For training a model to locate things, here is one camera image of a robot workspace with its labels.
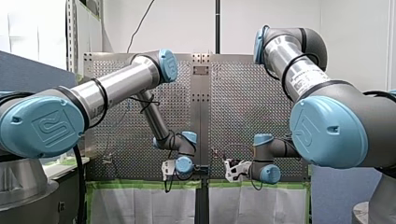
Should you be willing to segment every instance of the light blue joint cap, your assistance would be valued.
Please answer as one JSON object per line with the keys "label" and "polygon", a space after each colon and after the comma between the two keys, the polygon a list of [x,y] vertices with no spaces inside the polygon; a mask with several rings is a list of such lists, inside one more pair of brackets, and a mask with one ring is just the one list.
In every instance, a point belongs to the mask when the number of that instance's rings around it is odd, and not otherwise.
{"label": "light blue joint cap", "polygon": [[166,83],[174,82],[177,79],[177,59],[169,49],[160,49],[159,57],[161,73]]}
{"label": "light blue joint cap", "polygon": [[259,145],[264,145],[274,140],[274,137],[270,133],[257,133],[254,135],[253,146],[257,147]]}
{"label": "light blue joint cap", "polygon": [[193,132],[182,132],[183,136],[189,139],[190,142],[197,144],[197,134]]}
{"label": "light blue joint cap", "polygon": [[264,184],[276,184],[280,180],[280,169],[276,165],[269,164],[262,168],[260,181]]}
{"label": "light blue joint cap", "polygon": [[262,64],[262,29],[258,30],[256,33],[253,60],[255,64]]}
{"label": "light blue joint cap", "polygon": [[153,145],[155,148],[160,148],[160,146],[158,146],[158,142],[157,142],[157,139],[156,139],[155,137],[152,138],[152,145]]}
{"label": "light blue joint cap", "polygon": [[179,174],[187,175],[192,171],[192,160],[187,156],[181,156],[177,158],[175,167]]}
{"label": "light blue joint cap", "polygon": [[347,169],[359,166],[368,150],[359,118],[326,96],[309,96],[291,111],[290,130],[298,153],[315,165]]}
{"label": "light blue joint cap", "polygon": [[0,144],[24,158],[59,156],[75,146],[83,132],[78,108],[55,96],[22,100],[0,118]]}

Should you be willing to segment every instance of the green tape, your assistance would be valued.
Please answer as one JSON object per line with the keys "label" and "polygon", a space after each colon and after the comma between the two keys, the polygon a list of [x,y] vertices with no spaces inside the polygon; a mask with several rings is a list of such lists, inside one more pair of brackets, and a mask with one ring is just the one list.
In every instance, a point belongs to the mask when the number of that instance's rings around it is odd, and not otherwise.
{"label": "green tape", "polygon": [[[200,181],[174,181],[172,189],[198,189],[201,187]],[[111,181],[87,182],[89,189],[165,189],[161,181],[145,180],[125,180],[116,179]]]}
{"label": "green tape", "polygon": [[[262,183],[258,181],[253,181],[253,184],[260,186]],[[250,187],[250,181],[229,183],[227,180],[210,180],[210,188],[238,188],[238,187]],[[268,189],[306,189],[307,185],[305,182],[279,182],[275,185],[263,184],[264,188]]]}
{"label": "green tape", "polygon": [[[96,189],[164,189],[161,181],[145,181],[145,180],[126,180],[116,179],[110,181],[91,181],[87,182],[87,219],[91,223],[92,214],[92,195]],[[250,187],[250,181],[229,183],[227,180],[209,180],[210,188],[241,188]],[[275,185],[262,185],[268,189],[306,189],[305,198],[305,224],[309,223],[309,204],[311,195],[311,185],[309,182],[289,183],[280,182]],[[201,187],[200,181],[174,181],[172,189],[198,189]]]}
{"label": "green tape", "polygon": [[90,224],[91,223],[91,213],[92,213],[93,188],[87,188],[87,193],[85,196],[86,196],[85,199],[87,202],[87,223]]}
{"label": "green tape", "polygon": [[76,158],[67,159],[61,162],[61,165],[76,165]]}
{"label": "green tape", "polygon": [[309,224],[309,205],[311,204],[311,183],[306,182],[305,194],[305,224]]}

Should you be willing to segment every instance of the black cable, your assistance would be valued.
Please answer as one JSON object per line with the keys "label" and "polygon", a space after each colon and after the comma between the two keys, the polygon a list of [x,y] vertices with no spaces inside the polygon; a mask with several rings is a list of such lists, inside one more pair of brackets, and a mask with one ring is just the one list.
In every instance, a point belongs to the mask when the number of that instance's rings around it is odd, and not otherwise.
{"label": "black cable", "polygon": [[[265,33],[266,33],[265,31],[266,31],[267,29],[269,29],[269,28],[270,28],[270,27],[269,27],[268,25],[264,25],[264,26],[262,27],[262,43],[265,42]],[[279,80],[279,77],[276,77],[276,76],[272,75],[272,73],[270,72],[270,70],[268,70],[267,66],[265,65],[264,52],[262,53],[262,65],[263,65],[264,70],[265,70],[265,72],[267,73],[268,76],[270,76],[271,78],[273,78],[273,79],[275,79],[275,80]]]}
{"label": "black cable", "polygon": [[144,19],[146,18],[146,16],[148,15],[149,9],[151,8],[151,6],[152,6],[152,4],[154,3],[154,1],[155,1],[155,0],[152,0],[152,1],[150,2],[150,4],[148,5],[148,9],[146,10],[145,14],[143,15],[142,19],[140,20],[139,25],[137,26],[136,30],[135,30],[134,33],[132,34],[132,36],[131,36],[131,42],[129,43],[128,49],[126,50],[127,53],[129,53],[129,49],[130,49],[131,46],[132,46],[132,42],[134,42],[134,36],[135,36],[135,35],[137,34],[137,32],[139,31],[140,26],[142,25],[143,20],[144,20]]}
{"label": "black cable", "polygon": [[290,95],[289,95],[289,93],[288,93],[288,91],[287,91],[287,89],[286,89],[286,74],[289,72],[289,69],[290,69],[295,63],[299,62],[299,61],[300,61],[303,57],[305,57],[305,56],[306,56],[306,57],[308,57],[308,56],[314,57],[315,60],[317,60],[317,65],[320,64],[320,58],[318,57],[318,55],[316,55],[316,54],[314,54],[314,53],[303,53],[303,54],[301,54],[301,55],[299,55],[299,56],[293,58],[293,59],[288,63],[288,65],[286,65],[285,70],[283,71],[282,78],[281,78],[281,83],[282,83],[282,90],[283,90],[283,92],[286,94],[286,96],[288,97],[288,99],[291,100],[291,101],[293,101],[293,100],[291,99],[291,97],[290,97]]}
{"label": "black cable", "polygon": [[175,169],[174,173],[173,173],[172,176],[171,176],[171,183],[170,183],[170,185],[169,185],[169,188],[167,187],[167,182],[168,182],[168,181],[167,181],[167,180],[163,181],[163,185],[164,185],[164,187],[165,187],[165,193],[169,193],[169,192],[171,191],[175,173],[176,173],[176,169]]}
{"label": "black cable", "polygon": [[393,101],[393,103],[396,103],[396,97],[389,92],[386,91],[366,91],[363,93],[364,95],[375,95],[375,97],[385,97],[387,99],[390,99]]}
{"label": "black cable", "polygon": [[18,98],[28,97],[33,95],[34,93],[28,91],[14,91],[11,93],[6,93],[5,95],[0,96],[0,105],[5,104],[6,102]]}
{"label": "black cable", "polygon": [[251,173],[251,167],[252,167],[253,165],[250,165],[250,167],[248,168],[249,169],[249,173],[250,173],[250,183],[251,183],[251,186],[253,186],[253,188],[255,189],[255,190],[262,190],[262,182],[261,182],[261,184],[260,184],[260,187],[259,188],[257,188],[256,187],[256,185],[254,184],[254,182],[253,182],[253,176],[252,176],[252,173]]}
{"label": "black cable", "polygon": [[107,96],[107,92],[105,87],[102,86],[102,83],[100,83],[100,81],[96,78],[91,79],[92,81],[95,82],[96,86],[99,88],[99,91],[103,97],[103,112],[102,112],[102,117],[99,118],[99,120],[93,124],[92,126],[89,127],[89,129],[96,127],[98,124],[100,124],[102,122],[102,120],[105,118],[106,114],[107,114],[107,110],[108,110],[108,96]]}
{"label": "black cable", "polygon": [[77,170],[78,170],[78,215],[77,224],[82,224],[84,221],[84,208],[85,208],[85,178],[84,167],[82,165],[81,154],[79,153],[78,145],[73,147],[76,156]]}
{"label": "black cable", "polygon": [[161,104],[161,103],[158,102],[158,101],[154,101],[154,94],[151,94],[151,97],[149,98],[148,101],[139,100],[139,99],[134,98],[134,97],[132,97],[132,96],[129,97],[129,99],[135,100],[135,101],[140,102],[140,103],[146,103],[146,105],[143,106],[143,108],[140,110],[140,114],[143,114],[143,112],[144,112],[151,104],[155,104],[155,105],[160,105],[160,104]]}

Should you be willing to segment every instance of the cable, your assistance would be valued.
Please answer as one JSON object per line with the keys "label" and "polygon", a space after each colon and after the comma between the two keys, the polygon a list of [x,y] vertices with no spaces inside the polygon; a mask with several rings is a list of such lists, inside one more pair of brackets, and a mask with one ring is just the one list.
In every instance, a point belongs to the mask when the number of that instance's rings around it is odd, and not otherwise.
{"label": "cable", "polygon": [[396,103],[396,97],[392,93],[386,91],[366,91],[363,93],[364,95],[375,95],[375,97],[385,97]]}
{"label": "cable", "polygon": [[154,94],[151,94],[151,97],[149,98],[148,101],[139,100],[139,99],[134,98],[134,97],[132,97],[132,96],[129,97],[129,99],[135,100],[135,101],[140,102],[140,103],[146,103],[146,105],[143,106],[143,108],[140,110],[140,114],[143,114],[143,112],[144,112],[151,104],[155,104],[155,105],[160,105],[160,104],[161,104],[161,103],[158,102],[158,101],[154,101]]}
{"label": "cable", "polygon": [[288,63],[288,65],[286,65],[285,70],[283,71],[282,78],[281,78],[281,83],[282,83],[282,90],[283,90],[283,92],[286,94],[286,96],[288,97],[288,99],[291,100],[291,101],[293,101],[293,100],[291,99],[291,97],[290,97],[290,95],[289,95],[289,93],[288,93],[288,91],[287,91],[287,89],[286,89],[286,74],[289,72],[289,69],[290,69],[295,63],[299,62],[299,61],[300,61],[303,57],[305,57],[305,56],[307,56],[307,57],[308,57],[308,56],[314,57],[315,60],[317,60],[317,65],[320,64],[320,58],[318,57],[318,55],[316,55],[316,54],[314,54],[314,53],[303,53],[303,54],[301,54],[301,55],[299,55],[299,56],[293,58],[293,59]]}
{"label": "cable", "polygon": [[171,176],[171,184],[169,185],[169,188],[166,186],[168,181],[167,180],[163,181],[163,186],[165,187],[165,193],[169,193],[171,191],[175,174],[176,174],[176,169]]}
{"label": "cable", "polygon": [[[268,29],[270,29],[270,27],[269,27],[268,25],[264,25],[264,26],[262,27],[262,43],[265,42],[265,34],[266,34],[266,31],[267,31]],[[265,61],[264,61],[264,52],[262,53],[262,65],[263,65],[264,70],[265,70],[265,72],[267,73],[268,76],[270,76],[271,78],[273,78],[273,79],[275,79],[275,80],[279,80],[279,77],[274,76],[274,75],[270,72],[270,70],[268,70],[267,66],[265,65]]]}
{"label": "cable", "polygon": [[5,104],[6,102],[18,98],[28,97],[33,95],[34,93],[28,91],[15,91],[11,93],[7,93],[3,96],[0,96],[0,105]]}
{"label": "cable", "polygon": [[81,154],[79,153],[78,145],[73,147],[76,156],[77,170],[78,170],[78,215],[77,224],[82,224],[84,221],[84,208],[85,208],[85,178],[84,167],[82,165]]}
{"label": "cable", "polygon": [[137,34],[137,32],[139,31],[140,26],[142,25],[143,20],[144,20],[144,19],[146,18],[146,16],[148,15],[149,10],[150,10],[152,4],[154,3],[154,1],[155,1],[155,0],[152,0],[152,1],[150,2],[150,4],[148,5],[148,9],[146,10],[145,14],[143,15],[142,19],[140,20],[139,25],[137,26],[136,30],[135,30],[134,33],[132,34],[132,36],[131,36],[131,42],[129,43],[128,49],[126,50],[127,53],[129,53],[129,50],[130,50],[130,48],[131,48],[131,46],[132,46],[132,43],[134,42],[134,36],[135,36],[135,35]]}
{"label": "cable", "polygon": [[251,186],[253,186],[253,188],[254,188],[255,190],[262,190],[262,182],[261,182],[259,188],[257,188],[256,185],[255,185],[254,182],[253,182],[253,178],[252,178],[252,176],[251,176],[251,167],[252,167],[252,165],[250,165],[250,167],[248,168],[248,172],[250,173],[250,183],[251,183]]}

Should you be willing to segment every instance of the metal post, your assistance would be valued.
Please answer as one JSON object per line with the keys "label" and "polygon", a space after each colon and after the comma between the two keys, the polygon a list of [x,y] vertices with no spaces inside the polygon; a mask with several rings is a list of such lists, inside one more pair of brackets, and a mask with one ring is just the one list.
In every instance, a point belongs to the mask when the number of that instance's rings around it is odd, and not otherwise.
{"label": "metal post", "polygon": [[[201,61],[196,64],[197,66],[205,67],[207,71],[210,71],[211,64],[209,63],[209,54],[202,54]],[[195,73],[194,77],[199,78],[200,94],[194,97],[195,101],[199,104],[200,113],[200,147],[199,147],[199,158],[200,165],[208,167],[209,164],[209,122],[210,122],[210,72],[208,73]],[[195,224],[207,224],[209,223],[209,188],[208,188],[208,174],[201,174],[199,179],[201,180],[201,188],[196,190],[196,202],[195,202]]]}
{"label": "metal post", "polygon": [[216,0],[216,54],[220,54],[220,0]]}

